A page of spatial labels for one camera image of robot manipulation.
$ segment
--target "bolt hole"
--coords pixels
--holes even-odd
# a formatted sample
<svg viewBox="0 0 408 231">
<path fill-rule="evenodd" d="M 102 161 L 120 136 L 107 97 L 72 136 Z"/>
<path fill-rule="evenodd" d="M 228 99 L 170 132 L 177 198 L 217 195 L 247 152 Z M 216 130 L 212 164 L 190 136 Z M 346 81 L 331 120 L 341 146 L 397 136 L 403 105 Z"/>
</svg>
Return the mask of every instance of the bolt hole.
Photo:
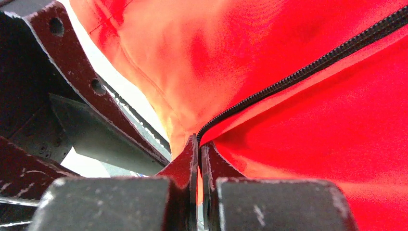
<svg viewBox="0 0 408 231">
<path fill-rule="evenodd" d="M 54 142 L 54 147 L 56 147 L 56 148 L 59 147 L 62 142 L 63 142 L 63 140 L 61 139 L 61 137 L 58 137 Z"/>
<path fill-rule="evenodd" d="M 47 144 L 43 143 L 39 150 L 39 153 L 43 154 L 47 150 L 47 148 L 48 148 Z"/>
<path fill-rule="evenodd" d="M 52 18 L 49 24 L 51 33 L 60 37 L 64 34 L 64 25 L 59 18 Z"/>
<path fill-rule="evenodd" d="M 91 86 L 98 95 L 104 95 L 106 93 L 105 87 L 97 79 L 92 80 Z"/>
</svg>

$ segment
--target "chipped paint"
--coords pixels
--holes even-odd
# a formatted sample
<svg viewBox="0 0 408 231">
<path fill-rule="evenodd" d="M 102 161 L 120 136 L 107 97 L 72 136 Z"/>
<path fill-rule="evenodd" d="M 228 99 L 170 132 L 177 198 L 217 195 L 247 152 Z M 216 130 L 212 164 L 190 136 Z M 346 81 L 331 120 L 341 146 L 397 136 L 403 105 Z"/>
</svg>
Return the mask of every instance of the chipped paint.
<svg viewBox="0 0 408 231">
<path fill-rule="evenodd" d="M 23 168 L 23 170 L 21 170 L 21 175 L 20 175 L 20 177 L 23 177 L 23 176 L 25 176 L 26 175 L 26 168 L 24 167 Z"/>
<path fill-rule="evenodd" d="M 18 14 L 14 13 L 14 12 L 4 11 L 3 13 L 4 13 L 5 15 L 9 16 L 10 18 L 21 18 Z"/>
<path fill-rule="evenodd" d="M 219 208 L 219 225 L 221 231 L 226 231 L 224 205 L 222 203 L 219 203 L 218 208 Z"/>
<path fill-rule="evenodd" d="M 265 227 L 265 221 L 264 221 L 265 216 L 264 216 L 264 213 L 262 212 L 262 210 L 258 207 L 258 205 L 254 205 L 254 212 L 256 214 L 256 218 L 259 221 L 259 224 L 262 227 Z"/>
<path fill-rule="evenodd" d="M 38 206 L 38 200 L 26 200 L 26 199 L 2 197 L 2 196 L 0 196 L 0 203 L 10 204 L 10 205 L 33 206 L 33 207 Z"/>
<path fill-rule="evenodd" d="M 337 208 L 342 218 L 347 219 L 351 213 L 345 197 L 335 187 L 330 187 L 329 191 L 332 194 L 333 206 Z"/>
<path fill-rule="evenodd" d="M 27 188 L 20 190 L 20 192 L 17 193 L 17 195 L 14 196 L 14 197 L 19 198 L 21 195 L 23 195 L 24 193 L 28 192 L 34 185 L 35 185 L 35 183 L 31 183 Z"/>
<path fill-rule="evenodd" d="M 3 186 L 2 186 L 1 189 L 0 189 L 0 193 L 2 193 L 4 190 L 6 190 L 7 187 L 9 187 L 10 185 L 11 185 L 11 183 L 5 183 L 5 184 L 3 184 Z"/>
<path fill-rule="evenodd" d="M 52 184 L 55 185 L 56 187 L 61 187 L 65 184 L 65 180 L 63 178 L 58 178 L 54 180 Z"/>
<path fill-rule="evenodd" d="M 50 201 L 54 198 L 51 192 L 45 192 L 44 196 L 42 197 L 40 203 L 39 203 L 39 208 L 44 208 L 47 206 Z"/>
</svg>

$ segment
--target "red cover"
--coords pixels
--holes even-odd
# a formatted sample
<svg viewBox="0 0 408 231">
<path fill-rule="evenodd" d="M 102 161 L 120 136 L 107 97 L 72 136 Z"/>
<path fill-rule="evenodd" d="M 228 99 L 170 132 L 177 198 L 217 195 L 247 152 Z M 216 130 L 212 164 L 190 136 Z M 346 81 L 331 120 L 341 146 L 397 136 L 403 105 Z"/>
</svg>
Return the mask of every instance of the red cover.
<svg viewBox="0 0 408 231">
<path fill-rule="evenodd" d="M 408 0 L 71 0 L 146 95 L 173 157 L 228 107 L 294 73 Z M 361 230 L 408 230 L 408 27 L 210 129 L 251 178 L 320 178 Z"/>
</svg>

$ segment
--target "red fabric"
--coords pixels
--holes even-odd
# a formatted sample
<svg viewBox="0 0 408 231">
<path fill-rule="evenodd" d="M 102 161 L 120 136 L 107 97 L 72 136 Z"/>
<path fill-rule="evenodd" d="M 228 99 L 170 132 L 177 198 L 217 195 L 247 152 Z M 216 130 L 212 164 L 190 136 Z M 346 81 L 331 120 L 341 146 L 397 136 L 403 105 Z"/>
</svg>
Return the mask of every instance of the red fabric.
<svg viewBox="0 0 408 231">
<path fill-rule="evenodd" d="M 146 95 L 173 156 L 189 135 L 408 0 L 71 0 Z M 203 137 L 251 178 L 322 178 L 362 230 L 408 227 L 408 27 L 232 116 Z"/>
</svg>

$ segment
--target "black zipper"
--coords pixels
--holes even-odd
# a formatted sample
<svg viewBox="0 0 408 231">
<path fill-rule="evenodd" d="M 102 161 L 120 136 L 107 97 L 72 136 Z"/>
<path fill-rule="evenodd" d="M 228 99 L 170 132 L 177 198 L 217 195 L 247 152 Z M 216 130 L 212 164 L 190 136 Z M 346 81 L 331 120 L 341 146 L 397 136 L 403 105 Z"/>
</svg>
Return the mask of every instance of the black zipper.
<svg viewBox="0 0 408 231">
<path fill-rule="evenodd" d="M 302 80 L 312 76 L 313 74 L 329 67 L 335 62 L 355 53 L 356 51 L 384 38 L 385 36 L 393 33 L 399 28 L 405 26 L 408 23 L 408 5 L 401 8 L 392 15 L 382 19 L 370 28 L 352 37 L 349 41 L 336 47 L 329 53 L 321 56 L 311 64 L 291 74 L 290 76 L 272 84 L 271 86 L 249 96 L 236 105 L 228 108 L 224 112 L 220 113 L 207 124 L 205 124 L 197 134 L 197 141 L 200 145 L 203 135 L 213 126 L 227 119 L 228 117 L 241 112 L 245 108 L 271 96 L 282 90 L 287 89 L 290 86 L 299 83 Z"/>
</svg>

